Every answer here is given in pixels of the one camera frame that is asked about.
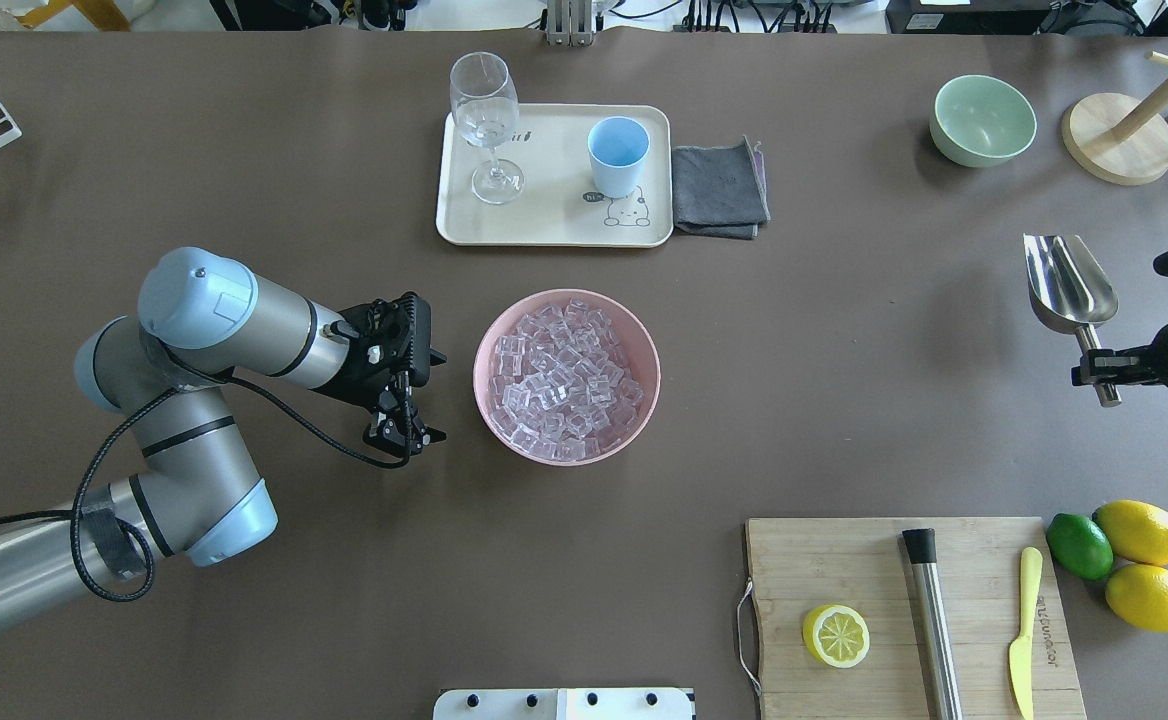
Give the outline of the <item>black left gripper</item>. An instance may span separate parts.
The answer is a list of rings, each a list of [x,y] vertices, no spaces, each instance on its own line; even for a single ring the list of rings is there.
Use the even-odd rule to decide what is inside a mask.
[[[348,351],[322,393],[370,413],[364,445],[413,451],[447,441],[446,432],[424,423],[412,397],[412,388],[427,385],[430,369],[447,361],[430,346],[429,302],[406,292],[392,302],[348,307],[340,316],[324,327],[324,335],[341,338]]]

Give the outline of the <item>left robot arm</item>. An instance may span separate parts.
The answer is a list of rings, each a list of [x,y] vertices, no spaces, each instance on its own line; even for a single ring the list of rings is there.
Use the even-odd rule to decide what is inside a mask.
[[[406,465],[444,432],[412,393],[446,356],[430,342],[418,293],[341,311],[260,277],[237,259],[181,247],[142,283],[135,316],[82,345],[75,378],[121,424],[86,464],[72,500],[0,518],[0,632],[81,594],[139,600],[160,560],[206,568],[277,528],[267,482],[223,395],[237,386],[274,402],[242,372],[363,407],[369,452],[284,414],[334,450],[378,469]]]

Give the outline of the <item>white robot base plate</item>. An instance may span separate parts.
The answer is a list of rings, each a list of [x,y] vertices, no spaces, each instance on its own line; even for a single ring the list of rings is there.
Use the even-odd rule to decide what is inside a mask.
[[[690,688],[451,688],[433,719],[695,719]]]

